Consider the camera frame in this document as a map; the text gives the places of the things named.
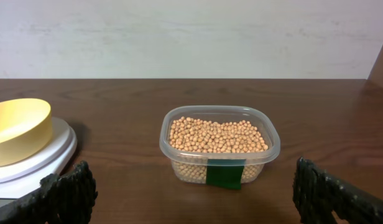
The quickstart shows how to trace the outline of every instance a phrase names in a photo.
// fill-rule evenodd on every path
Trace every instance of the clear plastic container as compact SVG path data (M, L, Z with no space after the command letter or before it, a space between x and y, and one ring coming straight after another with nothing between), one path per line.
M250 121L262 134L268 150L248 153L204 153L181 151L169 142L170 127L182 116L206 121ZM172 160L175 175L186 182L205 184L207 166L244 166L241 183L252 182L261 173L265 163L280 153L280 138L272 122L262 112L243 106L183 106L170 111L164 118L160 134L161 151Z

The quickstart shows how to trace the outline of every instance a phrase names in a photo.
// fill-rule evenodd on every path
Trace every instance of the container of chickpeas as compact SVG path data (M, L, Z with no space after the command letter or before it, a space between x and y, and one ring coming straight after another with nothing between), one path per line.
M252 108L183 106L165 116L160 148L179 179L239 189L279 155L280 138Z

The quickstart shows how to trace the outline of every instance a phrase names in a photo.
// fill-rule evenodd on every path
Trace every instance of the wood grain tabletop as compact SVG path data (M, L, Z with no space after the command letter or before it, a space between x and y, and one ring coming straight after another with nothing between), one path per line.
M366 80L0 80L0 101L41 98L76 131L99 197L91 223L299 223L300 156L383 199L383 89ZM178 180L159 148L185 105L265 113L281 152L241 190Z

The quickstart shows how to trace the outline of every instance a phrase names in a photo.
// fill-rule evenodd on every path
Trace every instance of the green tape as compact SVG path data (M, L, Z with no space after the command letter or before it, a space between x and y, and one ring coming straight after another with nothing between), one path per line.
M208 159L206 184L239 190L241 188L241 176L244 166L229 165L244 163L245 159Z

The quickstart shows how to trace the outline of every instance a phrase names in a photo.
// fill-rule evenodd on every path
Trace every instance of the yellow bowl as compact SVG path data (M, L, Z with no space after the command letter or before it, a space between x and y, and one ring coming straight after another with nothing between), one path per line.
M21 161L52 138L50 105L40 99L0 103L0 166Z

